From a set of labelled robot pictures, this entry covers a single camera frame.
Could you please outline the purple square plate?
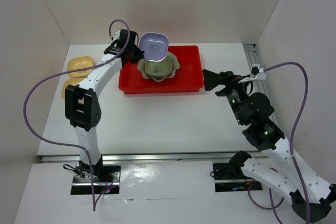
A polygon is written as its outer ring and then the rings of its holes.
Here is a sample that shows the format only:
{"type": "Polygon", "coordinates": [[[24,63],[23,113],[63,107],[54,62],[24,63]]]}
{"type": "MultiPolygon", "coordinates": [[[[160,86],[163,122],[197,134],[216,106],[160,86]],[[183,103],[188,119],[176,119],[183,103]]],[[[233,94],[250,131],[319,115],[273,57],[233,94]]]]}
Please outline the purple square plate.
{"type": "Polygon", "coordinates": [[[140,37],[138,48],[143,51],[144,60],[162,61],[168,52],[168,37],[161,33],[148,32],[140,37]]]}

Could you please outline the green scalloped bowl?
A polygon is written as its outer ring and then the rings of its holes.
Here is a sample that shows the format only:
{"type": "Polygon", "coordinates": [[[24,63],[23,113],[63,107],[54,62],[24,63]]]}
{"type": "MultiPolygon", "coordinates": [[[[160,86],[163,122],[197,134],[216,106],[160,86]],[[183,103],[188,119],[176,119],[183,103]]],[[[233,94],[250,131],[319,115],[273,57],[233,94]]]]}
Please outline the green scalloped bowl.
{"type": "Polygon", "coordinates": [[[158,77],[150,77],[150,76],[148,76],[145,73],[145,70],[144,70],[144,68],[145,68],[145,62],[146,62],[146,60],[144,60],[144,59],[142,59],[142,60],[139,61],[138,65],[137,65],[137,70],[140,71],[142,77],[144,79],[147,79],[147,80],[148,79],[152,79],[152,80],[154,80],[156,82],[162,82],[164,79],[167,79],[167,78],[171,79],[171,78],[173,78],[175,76],[176,71],[180,68],[180,64],[178,62],[177,56],[174,55],[173,53],[169,52],[169,51],[167,52],[167,55],[166,55],[166,57],[163,60],[168,60],[168,59],[171,60],[171,62],[172,62],[172,72],[167,77],[158,78],[158,77]]]}

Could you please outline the green square plate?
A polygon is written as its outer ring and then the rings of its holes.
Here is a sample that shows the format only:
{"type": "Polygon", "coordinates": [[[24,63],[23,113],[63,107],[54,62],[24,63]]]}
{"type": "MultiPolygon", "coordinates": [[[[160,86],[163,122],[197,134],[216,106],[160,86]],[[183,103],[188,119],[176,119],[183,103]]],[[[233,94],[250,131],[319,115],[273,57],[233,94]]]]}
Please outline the green square plate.
{"type": "Polygon", "coordinates": [[[145,62],[145,73],[150,77],[167,77],[172,72],[171,60],[145,62]]]}

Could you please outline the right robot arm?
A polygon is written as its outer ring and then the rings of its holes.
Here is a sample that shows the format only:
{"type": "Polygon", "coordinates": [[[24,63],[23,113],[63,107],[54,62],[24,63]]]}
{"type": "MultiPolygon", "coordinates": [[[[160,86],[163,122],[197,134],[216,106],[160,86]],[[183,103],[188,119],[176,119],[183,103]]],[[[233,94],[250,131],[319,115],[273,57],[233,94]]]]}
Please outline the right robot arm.
{"type": "Polygon", "coordinates": [[[243,175],[266,185],[291,204],[303,220],[316,223],[325,218],[335,202],[335,185],[320,177],[300,155],[290,148],[283,131],[269,118],[274,108],[260,92],[248,94],[243,77],[231,71],[202,71],[204,88],[226,97],[239,125],[246,127],[243,135],[258,151],[268,156],[284,172],[264,167],[250,154],[239,151],[229,161],[229,172],[235,178],[243,175]]]}

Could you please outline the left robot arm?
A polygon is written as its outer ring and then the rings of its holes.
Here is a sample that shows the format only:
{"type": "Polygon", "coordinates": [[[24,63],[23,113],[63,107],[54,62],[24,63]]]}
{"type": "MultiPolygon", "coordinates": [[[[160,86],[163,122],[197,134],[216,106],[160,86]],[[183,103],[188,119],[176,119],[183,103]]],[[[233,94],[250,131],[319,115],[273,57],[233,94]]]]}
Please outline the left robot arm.
{"type": "Polygon", "coordinates": [[[102,112],[99,96],[124,64],[138,63],[143,52],[137,47],[139,35],[120,29],[112,38],[95,69],[76,85],[65,89],[65,116],[73,126],[80,149],[79,169],[91,181],[103,177],[102,155],[98,148],[97,125],[102,112]]]}

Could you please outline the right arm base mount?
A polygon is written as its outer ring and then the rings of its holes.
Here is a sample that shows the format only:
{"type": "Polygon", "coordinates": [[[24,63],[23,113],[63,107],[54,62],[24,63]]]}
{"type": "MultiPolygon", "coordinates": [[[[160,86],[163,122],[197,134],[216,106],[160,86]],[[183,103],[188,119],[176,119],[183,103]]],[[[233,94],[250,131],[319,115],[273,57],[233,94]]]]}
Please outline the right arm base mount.
{"type": "Polygon", "coordinates": [[[242,173],[234,174],[228,163],[213,163],[213,171],[210,172],[210,177],[214,179],[215,192],[234,192],[262,190],[260,182],[255,182],[254,179],[246,177],[242,173]]]}

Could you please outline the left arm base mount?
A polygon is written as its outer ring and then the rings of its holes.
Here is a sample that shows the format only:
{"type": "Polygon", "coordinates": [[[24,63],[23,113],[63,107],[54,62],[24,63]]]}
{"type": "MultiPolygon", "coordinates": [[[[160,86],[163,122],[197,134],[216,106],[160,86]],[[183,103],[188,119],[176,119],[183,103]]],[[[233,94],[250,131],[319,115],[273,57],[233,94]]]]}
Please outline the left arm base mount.
{"type": "MultiPolygon", "coordinates": [[[[71,195],[91,195],[91,176],[89,172],[80,170],[79,165],[75,167],[64,164],[63,169],[74,173],[71,185],[71,195]]],[[[121,166],[109,165],[103,168],[102,175],[93,176],[94,193],[100,195],[119,194],[120,192],[121,166]]]]}

